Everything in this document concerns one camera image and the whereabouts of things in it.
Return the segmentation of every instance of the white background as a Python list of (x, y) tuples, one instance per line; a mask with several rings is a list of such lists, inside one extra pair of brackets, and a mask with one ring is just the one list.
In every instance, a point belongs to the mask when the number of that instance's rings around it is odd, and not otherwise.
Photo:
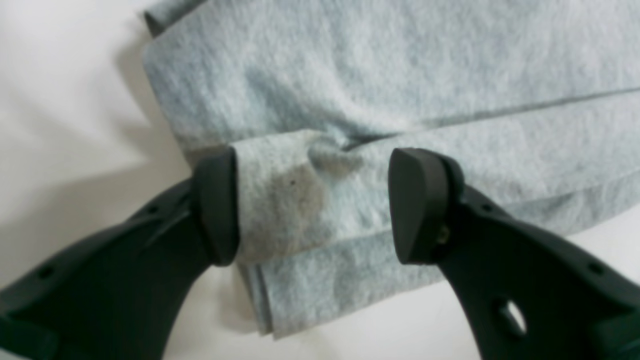
[[(0, 288), (189, 176), (141, 67), (150, 1), (0, 2)], [(635, 207), (572, 239), (640, 281), (639, 235)], [(233, 268), (197, 281), (166, 350), (166, 359), (281, 358), (479, 356), (444, 282), (274, 342), (256, 333)]]

